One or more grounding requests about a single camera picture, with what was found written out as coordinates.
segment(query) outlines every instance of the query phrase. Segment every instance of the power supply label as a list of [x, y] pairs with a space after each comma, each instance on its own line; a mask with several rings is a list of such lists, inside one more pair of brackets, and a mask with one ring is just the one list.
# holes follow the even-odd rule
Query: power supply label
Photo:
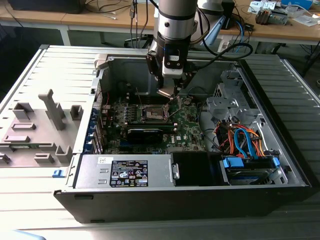
[[148, 187], [148, 161], [112, 161], [110, 186]]

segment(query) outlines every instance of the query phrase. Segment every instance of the robot end effector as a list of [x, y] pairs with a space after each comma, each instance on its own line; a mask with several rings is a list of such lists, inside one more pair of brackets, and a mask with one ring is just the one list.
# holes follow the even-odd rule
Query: robot end effector
[[209, 33], [207, 30], [197, 40], [191, 41], [198, 27], [195, 21], [197, 2], [159, 0], [156, 48], [145, 57], [149, 72], [158, 81], [159, 90], [164, 86], [164, 78], [173, 79], [173, 92], [166, 94], [167, 97], [176, 96], [180, 89], [186, 88], [197, 72], [196, 66], [187, 62], [189, 47], [201, 42]]

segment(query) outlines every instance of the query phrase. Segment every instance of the connector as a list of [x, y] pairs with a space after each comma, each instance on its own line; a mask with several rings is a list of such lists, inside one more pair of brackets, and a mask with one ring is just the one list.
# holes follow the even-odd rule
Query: connector
[[131, 6], [130, 6], [130, 18], [134, 19], [136, 16], [136, 7], [135, 7], [135, 1], [132, 1]]
[[223, 160], [223, 165], [225, 168], [243, 168], [245, 166], [241, 157], [226, 157]]

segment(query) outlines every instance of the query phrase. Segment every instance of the wire bundle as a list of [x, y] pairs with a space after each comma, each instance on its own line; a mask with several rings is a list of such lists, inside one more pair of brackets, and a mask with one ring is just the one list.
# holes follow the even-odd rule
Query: wire bundle
[[[256, 155], [258, 157], [265, 157], [266, 156], [263, 149], [262, 149], [262, 140], [260, 139], [260, 136], [256, 132], [254, 132], [252, 129], [250, 129], [242, 124], [239, 124], [239, 123], [228, 123], [228, 124], [229, 125], [226, 126], [226, 125], [222, 124], [221, 122], [219, 122], [215, 131], [214, 131], [214, 133], [217, 134], [217, 131], [219, 128], [227, 128], [227, 139], [223, 143], [221, 143], [219, 146], [219, 149], [221, 151], [223, 151], [225, 154], [235, 155], [237, 157], [244, 158], [245, 156], [243, 153], [241, 153], [240, 151], [237, 152], [237, 150], [235, 148], [235, 140], [234, 140], [236, 130], [243, 129], [243, 130], [247, 131], [250, 135], [252, 135], [250, 140], [254, 146]], [[246, 143], [245, 141], [246, 141], [246, 138], [244, 138], [244, 140], [241, 144], [242, 146]]]

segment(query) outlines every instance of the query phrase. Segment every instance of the power cord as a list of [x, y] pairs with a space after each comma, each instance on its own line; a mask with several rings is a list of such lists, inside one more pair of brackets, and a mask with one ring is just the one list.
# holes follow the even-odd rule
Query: power cord
[[156, 9], [159, 9], [158, 4], [156, 4], [154, 0], [149, 0], [149, 1], [154, 5], [154, 7], [155, 7]]
[[85, 7], [85, 9], [87, 9], [89, 12], [94, 13], [94, 14], [107, 14], [107, 13], [115, 12], [115, 11], [118, 11], [118, 10], [121, 10], [121, 9], [124, 9], [124, 8], [128, 8], [128, 7], [131, 6], [131, 5], [126, 5], [126, 6], [119, 7], [119, 8], [117, 8], [117, 9], [112, 9], [112, 10], [110, 10], [110, 11], [100, 11], [100, 10], [101, 10], [102, 8], [104, 8], [104, 7], [119, 4], [119, 3], [122, 1], [122, 0], [121, 0], [121, 1], [119, 1], [119, 2], [117, 2], [117, 3], [114, 3], [114, 4], [106, 4], [106, 5], [103, 5], [103, 6], [99, 7], [98, 11], [93, 11], [93, 10], [91, 10], [91, 9], [88, 8], [89, 4], [92, 3], [93, 1], [94, 1], [94, 0], [91, 0], [91, 1], [87, 2], [87, 3], [84, 5], [84, 7]]
[[206, 63], [205, 65], [202, 65], [202, 66], [196, 66], [196, 70], [199, 71], [201, 69], [204, 69], [206, 67], [208, 67], [209, 65], [211, 65], [213, 62], [215, 62], [217, 59], [219, 58], [222, 58], [222, 55], [229, 52], [231, 49], [234, 49], [238, 46], [245, 46], [245, 47], [248, 47], [250, 49], [250, 51], [242, 56], [239, 56], [239, 57], [228, 57], [229, 60], [232, 60], [232, 61], [236, 61], [236, 60], [239, 60], [239, 59], [243, 59], [247, 56], [249, 56], [250, 54], [253, 53], [254, 51], [254, 48], [248, 44], [248, 43], [244, 43], [244, 42], [239, 42], [239, 43], [236, 43], [236, 44], [233, 44], [229, 47], [227, 47], [225, 50], [219, 52], [219, 54], [217, 54], [216, 57], [214, 57], [212, 60], [210, 60], [208, 63]]
[[143, 28], [142, 28], [142, 30], [141, 30], [141, 32], [140, 32], [140, 37], [139, 37], [139, 42], [138, 42], [138, 47], [139, 47], [139, 48], [140, 48], [140, 41], [141, 41], [141, 39], [142, 39], [142, 34], [143, 34], [143, 32], [144, 32], [147, 24], [148, 24], [148, 18], [149, 18], [149, 13], [148, 13], [148, 0], [145, 0], [145, 13], [146, 13], [146, 19], [145, 19], [145, 23], [144, 23], [144, 25], [143, 25]]
[[135, 0], [135, 47], [138, 48], [138, 0]]
[[[201, 32], [201, 34], [203, 34], [204, 29], [203, 29], [203, 23], [202, 23], [202, 18], [201, 18], [201, 14], [202, 14], [201, 12], [202, 12], [202, 11], [201, 11], [200, 8], [199, 8], [198, 16], [199, 16], [200, 32]], [[206, 19], [206, 21], [209, 22], [207, 16], [206, 16], [205, 14], [203, 14], [203, 16], [204, 16], [204, 18]], [[224, 59], [224, 60], [229, 60], [229, 61], [236, 61], [236, 60], [243, 59], [243, 58], [249, 56], [249, 55], [252, 54], [253, 51], [254, 51], [253, 47], [252, 47], [250, 44], [240, 42], [240, 43], [233, 44], [233, 45], [227, 47], [227, 48], [226, 48], [225, 50], [223, 50], [222, 52], [215, 53], [215, 52], [213, 52], [213, 51], [208, 47], [208, 45], [206, 44], [206, 41], [205, 41], [205, 40], [202, 40], [202, 42], [203, 42], [203, 45], [204, 45], [204, 47], [206, 48], [206, 50], [207, 50], [209, 53], [211, 53], [212, 55], [214, 55], [215, 57], [214, 57], [211, 61], [209, 61], [208, 63], [206, 63], [206, 64], [203, 65], [203, 66], [196, 66], [196, 69], [197, 69], [197, 70], [206, 68], [207, 66], [209, 66], [210, 64], [212, 64], [214, 61], [216, 61], [216, 60], [219, 59], [219, 58]], [[250, 51], [249, 51], [248, 53], [246, 53], [246, 54], [244, 54], [244, 55], [242, 55], [242, 56], [238, 56], [238, 57], [225, 57], [225, 56], [223, 56], [224, 53], [226, 53], [226, 52], [228, 52], [229, 50], [234, 49], [234, 48], [236, 48], [236, 47], [238, 47], [238, 46], [246, 46], [246, 47], [248, 47], [248, 48], [250, 49]]]
[[134, 40], [132, 36], [132, 25], [133, 25], [135, 15], [136, 15], [135, 2], [134, 0], [132, 0], [131, 6], [130, 6], [130, 36], [131, 36], [131, 45], [133, 49], [135, 47], [134, 47]]

